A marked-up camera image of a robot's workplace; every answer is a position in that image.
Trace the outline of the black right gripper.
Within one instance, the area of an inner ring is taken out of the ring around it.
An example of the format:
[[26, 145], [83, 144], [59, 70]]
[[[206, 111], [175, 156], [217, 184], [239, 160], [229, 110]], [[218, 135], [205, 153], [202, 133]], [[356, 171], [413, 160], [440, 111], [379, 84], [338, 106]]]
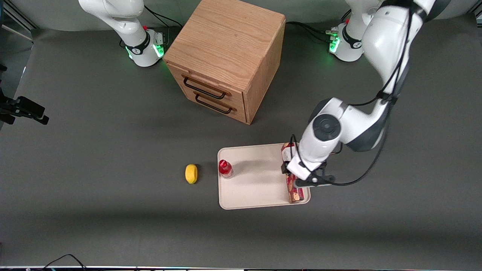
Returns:
[[47, 125], [49, 122], [49, 117], [44, 115], [45, 107], [23, 96], [19, 96], [17, 99], [9, 98], [0, 88], [0, 120], [8, 125], [13, 125], [17, 111], [32, 116], [33, 120], [42, 125]]

